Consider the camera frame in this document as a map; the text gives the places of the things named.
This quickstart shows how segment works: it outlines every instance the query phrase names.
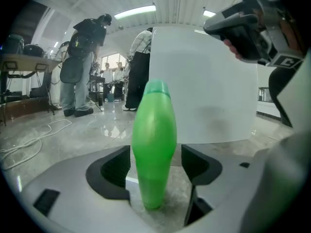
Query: black shoe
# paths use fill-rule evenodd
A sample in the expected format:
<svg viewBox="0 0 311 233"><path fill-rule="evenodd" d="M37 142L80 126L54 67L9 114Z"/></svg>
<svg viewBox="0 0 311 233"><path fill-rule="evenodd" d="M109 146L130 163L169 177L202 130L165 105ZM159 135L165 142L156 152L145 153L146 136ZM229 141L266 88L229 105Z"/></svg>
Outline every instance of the black shoe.
<svg viewBox="0 0 311 233"><path fill-rule="evenodd" d="M72 116L74 114L74 109L71 110L64 110L64 115L66 117Z"/></svg>
<svg viewBox="0 0 311 233"><path fill-rule="evenodd" d="M83 117L83 116L86 116L89 114L93 114L93 112L94 112L93 109L89 108L87 111L75 111L74 116L75 117Z"/></svg>

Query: green plastic bottle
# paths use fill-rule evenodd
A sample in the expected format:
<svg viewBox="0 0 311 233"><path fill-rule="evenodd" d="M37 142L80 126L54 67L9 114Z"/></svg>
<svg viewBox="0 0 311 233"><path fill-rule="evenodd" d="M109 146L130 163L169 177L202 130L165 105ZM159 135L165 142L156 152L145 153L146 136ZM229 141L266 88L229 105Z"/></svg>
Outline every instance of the green plastic bottle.
<svg viewBox="0 0 311 233"><path fill-rule="evenodd" d="M139 105L132 147L144 206L160 207L177 142L176 121L166 83L149 81Z"/></svg>

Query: power cord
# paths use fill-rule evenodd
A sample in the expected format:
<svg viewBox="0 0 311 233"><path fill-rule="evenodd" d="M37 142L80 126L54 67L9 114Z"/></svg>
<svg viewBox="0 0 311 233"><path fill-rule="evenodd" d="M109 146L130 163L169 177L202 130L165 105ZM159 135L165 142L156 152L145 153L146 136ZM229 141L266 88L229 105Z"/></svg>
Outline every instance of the power cord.
<svg viewBox="0 0 311 233"><path fill-rule="evenodd" d="M58 131L56 131L56 132L54 132L54 133L52 133L52 134L49 134L49 133L52 131L52 128L51 128L50 125L53 124L53 123L61 122L61 121L67 121L69 124L67 124L66 126L64 126L64 127L61 128L61 129L59 129ZM1 165L2 165L2 164L3 164L3 161L4 161L10 154L12 154L12 153L18 151L19 149L22 149L22 148L31 146L33 143L35 143L35 142L37 142L37 141L40 142L40 148L39 148L39 150L38 150L36 153L34 153L33 155L29 156L28 158L26 158L26 159L24 159L24 160L21 160L21 161L19 161L19 162L13 164L13 165L11 165L11 166L8 166L8 167L3 167L3 166L2 166L2 167L1 167L2 170L4 170L4 171L10 170L10 169L12 169L12 168L14 168L14 167L16 167L16 166L22 164L22 163L24 163L24 162L26 162L26 161L28 161L28 160L34 158L37 154L39 154L39 152L40 152L41 149L42 149L42 141L41 141L42 138L55 135L55 134L59 133L61 130L63 130L64 128L68 127L68 126L71 125L71 124L72 124L72 122L70 122L70 121L67 120L67 119L58 120L58 121L55 121L55 122L50 122L49 124L47 124L47 126L50 128L50 130L49 130L48 132L46 132L46 133L43 133L41 136L39 136L39 137L37 137L37 138L33 138L33 139L29 140L28 142L24 143L23 145L20 145L20 146L11 148L11 149L9 149L9 150L1 149L1 150L0 150L0 153L4 153L4 156L3 156L3 157L1 158L1 160L0 160L0 163L1 163Z"/></svg>

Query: ceiling light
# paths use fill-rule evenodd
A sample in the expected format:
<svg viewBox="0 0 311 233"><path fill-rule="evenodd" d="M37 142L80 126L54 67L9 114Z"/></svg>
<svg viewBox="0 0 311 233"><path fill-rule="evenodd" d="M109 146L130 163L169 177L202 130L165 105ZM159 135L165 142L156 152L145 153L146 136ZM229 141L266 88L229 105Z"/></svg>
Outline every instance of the ceiling light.
<svg viewBox="0 0 311 233"><path fill-rule="evenodd" d="M119 19L124 18L124 17L129 17L129 16L132 16L132 15L136 15L136 14L140 14L140 13L145 13L145 12L150 12L150 11L156 11L156 6L155 5L151 5L151 6L145 6L145 7L140 7L140 8L124 11L122 13L116 14L115 18L117 20L119 20Z"/></svg>
<svg viewBox="0 0 311 233"><path fill-rule="evenodd" d="M207 11L207 10L205 10L204 13L203 13L203 15L206 16L206 17L212 17L212 16L214 16L215 14L216 14L216 13L213 13L213 12Z"/></svg>
<svg viewBox="0 0 311 233"><path fill-rule="evenodd" d="M194 30L196 33L203 33L203 34L207 34L207 33L205 33L204 31L201 31L201 30Z"/></svg>

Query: person in white shirt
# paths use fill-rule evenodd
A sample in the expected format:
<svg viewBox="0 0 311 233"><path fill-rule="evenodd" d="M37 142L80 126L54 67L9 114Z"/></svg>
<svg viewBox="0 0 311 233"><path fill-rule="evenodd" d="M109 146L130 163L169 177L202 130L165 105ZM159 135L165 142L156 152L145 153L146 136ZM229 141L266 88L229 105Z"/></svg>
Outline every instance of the person in white shirt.
<svg viewBox="0 0 311 233"><path fill-rule="evenodd" d="M115 100L122 100L122 89L124 84L124 68L122 67L122 62L118 62L118 68L114 75L114 98Z"/></svg>
<svg viewBox="0 0 311 233"><path fill-rule="evenodd" d="M146 83L149 80L149 61L153 28L141 32L134 40L130 56L133 57L129 73L129 84L126 104L123 110L134 111L138 108Z"/></svg>
<svg viewBox="0 0 311 233"><path fill-rule="evenodd" d="M55 110L59 110L62 108L59 104L60 103L60 86L61 86L59 76L60 76L60 71L62 69L62 64L65 60L65 55L66 55L69 43L70 43L69 41L66 41L62 45L60 45L55 56L55 60L61 61L57 65L57 67L53 69L52 76L51 76L51 87L50 87L51 101L50 103L52 103L51 106L53 106Z"/></svg>
<svg viewBox="0 0 311 233"><path fill-rule="evenodd" d="M112 70L109 68L110 65L109 63L105 63L106 69L102 73L102 78L105 78L105 84L104 84L104 99L107 99L108 96L107 94L110 93L111 88L112 88L112 82L113 82L113 73Z"/></svg>

